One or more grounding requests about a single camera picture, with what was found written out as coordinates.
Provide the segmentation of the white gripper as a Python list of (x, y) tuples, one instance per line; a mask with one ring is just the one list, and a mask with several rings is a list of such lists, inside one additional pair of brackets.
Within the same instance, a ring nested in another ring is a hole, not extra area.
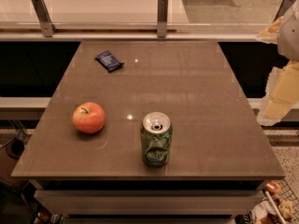
[(273, 126), (299, 102), (299, 7), (290, 7), (256, 39), (266, 44), (278, 43), (278, 53), (292, 60), (283, 68), (272, 69), (259, 107), (258, 123)]

